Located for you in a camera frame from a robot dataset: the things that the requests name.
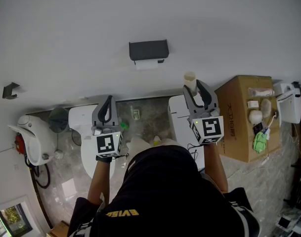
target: gray trash bin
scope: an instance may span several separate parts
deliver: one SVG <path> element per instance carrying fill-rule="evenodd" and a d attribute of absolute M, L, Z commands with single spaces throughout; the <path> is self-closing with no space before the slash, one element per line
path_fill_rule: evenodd
<path fill-rule="evenodd" d="M 69 111 L 62 107 L 56 107 L 49 114 L 49 128 L 54 133 L 62 133 L 69 129 Z"/>

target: black t-shirt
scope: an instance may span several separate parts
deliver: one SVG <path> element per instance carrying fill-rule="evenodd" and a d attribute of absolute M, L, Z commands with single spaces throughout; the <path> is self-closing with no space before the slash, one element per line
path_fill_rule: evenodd
<path fill-rule="evenodd" d="M 136 155 L 116 197 L 97 213 L 98 207 L 78 198 L 68 236 L 92 218 L 90 237 L 244 236 L 238 214 L 180 146 L 154 147 Z"/>

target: marble floor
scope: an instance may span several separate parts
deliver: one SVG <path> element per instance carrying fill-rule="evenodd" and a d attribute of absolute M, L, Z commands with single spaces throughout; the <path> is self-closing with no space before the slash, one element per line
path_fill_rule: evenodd
<path fill-rule="evenodd" d="M 129 124 L 124 132 L 124 141 L 133 135 L 142 137 L 149 143 L 155 134 L 161 138 L 171 138 L 168 120 L 169 98 L 158 98 L 117 103 L 118 113 L 123 122 Z M 133 120 L 130 107 L 140 110 L 140 120 Z M 283 123 L 280 130 L 281 149 L 268 157 L 252 163 L 244 163 L 221 156 L 228 179 L 229 190 L 244 187 L 250 204 L 261 221 L 261 236 L 270 236 L 275 228 L 277 215 L 283 207 L 283 199 L 288 198 L 292 188 L 294 169 L 290 167 L 298 157 L 296 144 L 291 138 L 291 124 Z M 128 148 L 123 145 L 124 153 Z M 40 196 L 48 217 L 53 225 L 61 220 L 69 222 L 78 197 L 87 197 L 91 178 L 87 175 L 82 162 L 80 147 L 72 138 L 71 132 L 58 136 L 58 148 L 64 152 L 63 159 L 53 159 L 48 163 L 51 184 L 47 189 L 39 188 Z M 122 185 L 128 164 L 125 157 L 115 160 L 116 167 L 110 180 L 110 200 Z M 42 173 L 39 181 L 46 183 L 46 174 Z"/>

